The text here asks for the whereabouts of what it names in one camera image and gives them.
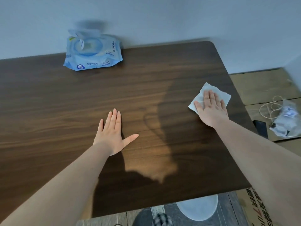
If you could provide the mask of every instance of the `hand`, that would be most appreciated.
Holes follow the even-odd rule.
[[[112,156],[120,152],[138,136],[138,134],[133,134],[124,140],[121,138],[121,114],[120,111],[117,112],[117,110],[114,109],[113,112],[109,112],[104,126],[103,119],[100,120],[93,145],[97,143],[107,144],[111,148]]]
[[[221,119],[229,119],[224,100],[220,101],[212,90],[204,91],[204,108],[198,101],[194,101],[194,105],[201,120],[210,127],[215,128]]]

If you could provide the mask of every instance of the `black object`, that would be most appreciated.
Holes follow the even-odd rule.
[[[266,129],[266,122],[253,121],[253,124],[255,125],[255,128],[257,129],[258,134],[267,139],[268,138],[268,131]]]

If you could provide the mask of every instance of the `left hand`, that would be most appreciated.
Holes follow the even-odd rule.
[[[121,138],[121,113],[116,109],[109,112],[106,124],[103,126],[103,119],[100,120],[98,131],[93,145],[97,143],[107,144],[111,148],[111,156],[120,152],[130,142],[134,141],[139,134],[133,134],[124,140]]]

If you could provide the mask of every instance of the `blue wet wipes package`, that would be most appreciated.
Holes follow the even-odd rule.
[[[122,61],[120,41],[99,30],[68,30],[64,66],[73,70],[111,67]]]

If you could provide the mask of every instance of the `plastic bag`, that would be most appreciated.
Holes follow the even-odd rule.
[[[122,61],[120,41],[99,30],[68,30],[64,66],[73,70],[111,67]]]
[[[297,111],[296,104],[283,100],[283,105],[279,116],[274,120],[270,127],[279,137],[295,137],[301,134],[301,116]]]

